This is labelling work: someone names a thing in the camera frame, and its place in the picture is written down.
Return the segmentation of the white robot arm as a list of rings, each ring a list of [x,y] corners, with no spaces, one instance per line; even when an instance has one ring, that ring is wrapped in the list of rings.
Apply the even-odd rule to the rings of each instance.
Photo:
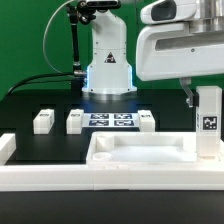
[[[87,91],[120,95],[135,88],[126,61],[126,27],[111,13],[123,0],[86,0],[93,20],[93,60]],[[156,0],[144,6],[145,27],[136,44],[136,75],[143,81],[180,80],[187,103],[197,104],[189,88],[196,76],[224,73],[224,0]]]

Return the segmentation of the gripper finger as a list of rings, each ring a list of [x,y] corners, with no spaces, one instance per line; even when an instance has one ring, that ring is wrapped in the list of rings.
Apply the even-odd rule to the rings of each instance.
[[[184,90],[187,95],[186,103],[189,107],[193,106],[193,97],[194,94],[190,89],[191,79],[189,77],[183,77],[179,80],[181,88]]]

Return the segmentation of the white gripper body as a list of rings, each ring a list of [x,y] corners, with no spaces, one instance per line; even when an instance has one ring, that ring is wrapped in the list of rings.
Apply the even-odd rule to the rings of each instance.
[[[192,34],[187,22],[146,26],[136,46],[142,81],[224,73],[224,32]]]

